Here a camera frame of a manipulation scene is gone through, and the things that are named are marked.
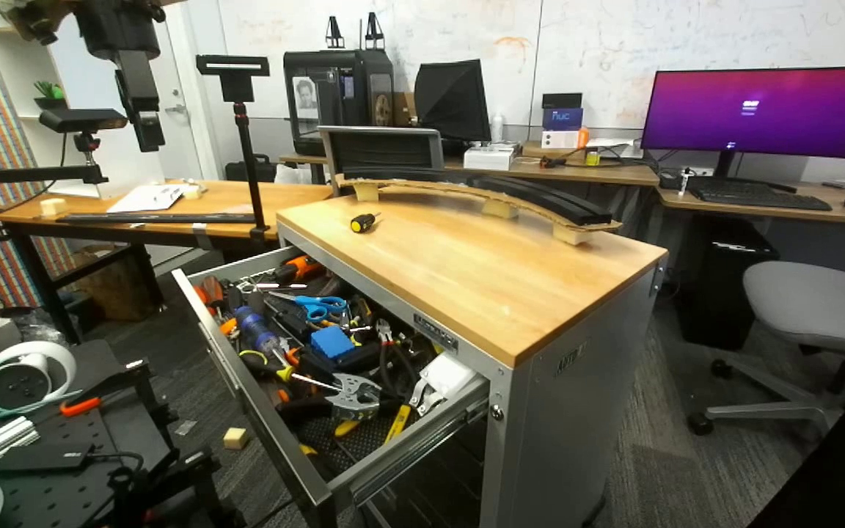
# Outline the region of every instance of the keyboard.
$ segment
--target keyboard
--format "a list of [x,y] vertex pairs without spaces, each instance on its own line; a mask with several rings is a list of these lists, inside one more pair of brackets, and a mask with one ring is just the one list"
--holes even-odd
[[805,208],[806,210],[833,210],[830,204],[817,197],[804,194],[777,193],[764,183],[741,181],[704,180],[690,193],[704,202],[757,206],[768,208]]

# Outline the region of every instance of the small white box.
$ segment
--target small white box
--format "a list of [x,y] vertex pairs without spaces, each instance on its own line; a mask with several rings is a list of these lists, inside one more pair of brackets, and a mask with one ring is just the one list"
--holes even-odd
[[579,131],[543,131],[540,148],[578,148]]
[[465,151],[463,167],[482,170],[511,170],[513,147],[472,147]]

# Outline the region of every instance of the purple screen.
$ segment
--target purple screen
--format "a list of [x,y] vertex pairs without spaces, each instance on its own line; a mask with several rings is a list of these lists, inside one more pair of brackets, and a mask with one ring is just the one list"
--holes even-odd
[[845,158],[845,69],[658,71],[641,147]]

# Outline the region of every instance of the chair caster wheel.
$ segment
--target chair caster wheel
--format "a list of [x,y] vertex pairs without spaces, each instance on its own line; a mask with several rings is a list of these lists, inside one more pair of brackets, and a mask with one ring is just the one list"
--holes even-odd
[[687,427],[697,436],[705,436],[713,432],[713,420],[702,412],[694,412],[687,417]]
[[732,379],[732,365],[725,363],[725,361],[721,359],[714,360],[713,363],[710,364],[710,372],[712,372],[717,378],[723,378],[723,380]]

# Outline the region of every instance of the open drawer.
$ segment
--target open drawer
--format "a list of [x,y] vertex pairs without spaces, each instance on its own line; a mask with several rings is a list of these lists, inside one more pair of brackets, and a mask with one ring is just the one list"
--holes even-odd
[[[264,390],[264,382],[256,380],[245,368],[235,348],[194,292],[194,286],[200,285],[208,275],[237,281],[278,267],[300,254],[299,248],[288,246],[200,274],[186,276],[181,270],[175,270],[173,275],[197,315],[197,325],[208,341],[212,361],[241,404],[309,525],[334,526],[338,512],[352,504],[363,505],[443,441],[483,417],[487,412],[489,381],[476,375],[455,397],[442,402],[424,417],[418,417],[399,436],[380,447],[372,447],[369,454],[356,459],[335,477],[322,477],[301,448],[301,438],[276,411],[273,399]],[[388,420],[386,428],[389,428],[392,417],[376,419]]]

